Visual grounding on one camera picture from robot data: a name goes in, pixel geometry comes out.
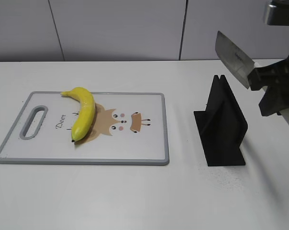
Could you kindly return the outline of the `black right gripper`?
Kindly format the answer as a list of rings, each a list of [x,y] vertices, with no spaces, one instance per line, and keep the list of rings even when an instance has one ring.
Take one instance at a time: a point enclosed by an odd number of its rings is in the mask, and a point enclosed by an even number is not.
[[[286,60],[254,68],[247,78],[252,91],[266,90],[259,103],[262,116],[289,108],[289,55]]]

